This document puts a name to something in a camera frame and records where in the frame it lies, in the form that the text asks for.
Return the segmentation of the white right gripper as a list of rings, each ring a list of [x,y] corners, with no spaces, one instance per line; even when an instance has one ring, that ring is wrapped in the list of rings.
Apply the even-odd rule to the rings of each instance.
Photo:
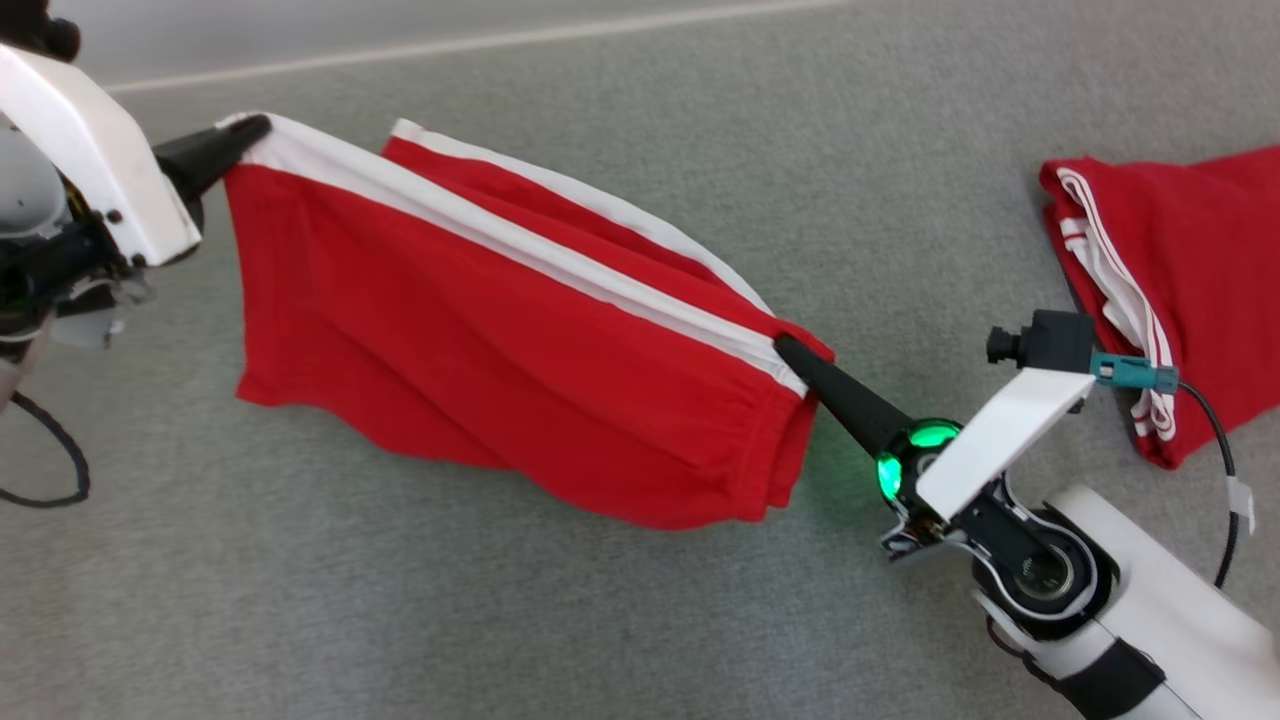
[[[794,336],[774,340],[774,351],[876,456],[879,492],[899,516],[881,539],[893,561],[941,544],[996,562],[1048,557],[1030,514],[997,493],[1012,462],[1088,397],[1092,374],[1024,369],[961,427],[914,421]]]

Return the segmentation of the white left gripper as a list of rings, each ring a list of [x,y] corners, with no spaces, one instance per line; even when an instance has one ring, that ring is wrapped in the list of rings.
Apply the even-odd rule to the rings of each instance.
[[[90,209],[119,211],[115,245],[150,266],[200,245],[184,202],[200,200],[273,128],[265,114],[251,114],[155,145],[152,152],[134,118],[82,69],[8,45],[1,49],[1,108]]]

